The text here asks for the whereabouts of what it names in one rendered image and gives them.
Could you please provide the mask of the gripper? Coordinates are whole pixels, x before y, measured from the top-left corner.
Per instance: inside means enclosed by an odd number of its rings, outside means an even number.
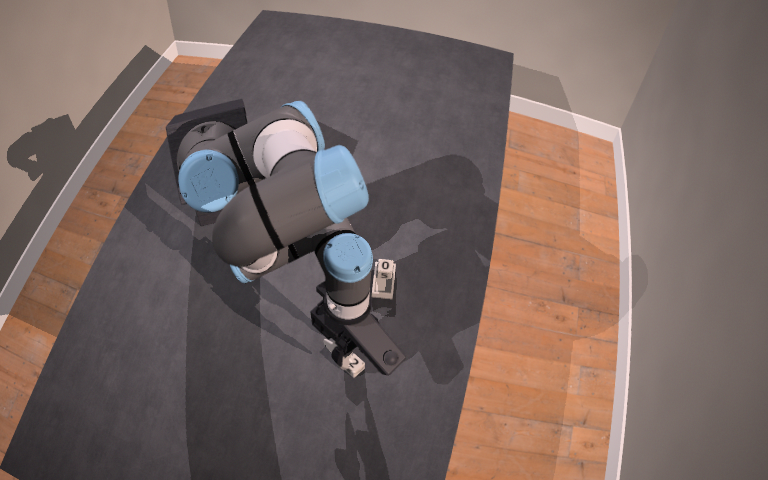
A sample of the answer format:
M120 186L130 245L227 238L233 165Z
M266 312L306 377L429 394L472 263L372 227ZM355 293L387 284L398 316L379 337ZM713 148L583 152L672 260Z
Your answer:
M331 356L335 363L339 365L342 370L348 369L350 367L349 359L353 354L352 350L357 346L343 331L339 324L355 325L366 319L371 311L371 294L369 297L369 306L364 314L355 319L342 319L335 316L328 308L325 281L316 287L316 291L323 297L323 300L310 311L312 325L328 339L324 339L323 342L327 349L332 353ZM326 311L323 304L326 305ZM334 321L328 315L330 315ZM335 321L338 321L338 323ZM329 341L330 338L333 339L333 342Z

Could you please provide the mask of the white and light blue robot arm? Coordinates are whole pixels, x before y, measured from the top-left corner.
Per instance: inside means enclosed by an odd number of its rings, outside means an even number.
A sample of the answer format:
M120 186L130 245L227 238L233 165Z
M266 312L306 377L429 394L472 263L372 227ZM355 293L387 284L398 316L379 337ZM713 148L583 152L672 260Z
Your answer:
M240 282L314 251L325 275L329 310L355 319L369 306L373 255L347 217L364 209L369 195L348 149L324 148L320 127L302 101L237 129L203 122L180 143L179 188L197 211L223 209L213 228L213 246ZM406 359L371 313L358 324L339 326L383 375Z

